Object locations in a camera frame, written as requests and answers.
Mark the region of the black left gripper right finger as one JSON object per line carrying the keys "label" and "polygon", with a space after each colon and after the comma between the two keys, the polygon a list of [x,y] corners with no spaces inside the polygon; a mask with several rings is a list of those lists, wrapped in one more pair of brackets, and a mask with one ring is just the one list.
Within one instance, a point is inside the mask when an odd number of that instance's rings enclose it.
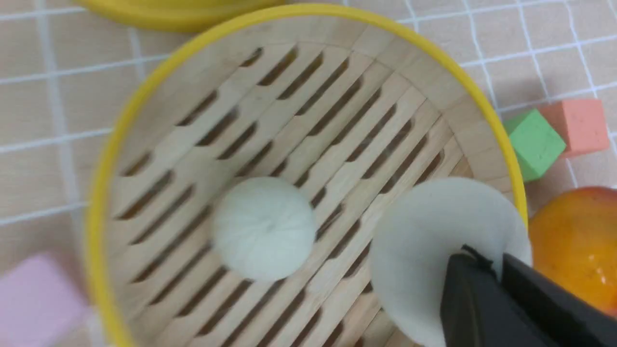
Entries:
{"label": "black left gripper right finger", "polygon": [[577,298],[511,254],[501,284],[543,347],[615,347],[616,319]]}

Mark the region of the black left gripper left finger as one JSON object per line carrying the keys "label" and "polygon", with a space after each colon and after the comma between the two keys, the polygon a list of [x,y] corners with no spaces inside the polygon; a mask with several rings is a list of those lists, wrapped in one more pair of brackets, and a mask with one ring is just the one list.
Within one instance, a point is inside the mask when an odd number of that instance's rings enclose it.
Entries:
{"label": "black left gripper left finger", "polygon": [[449,257],[439,316],[448,347],[557,347],[471,246]]}

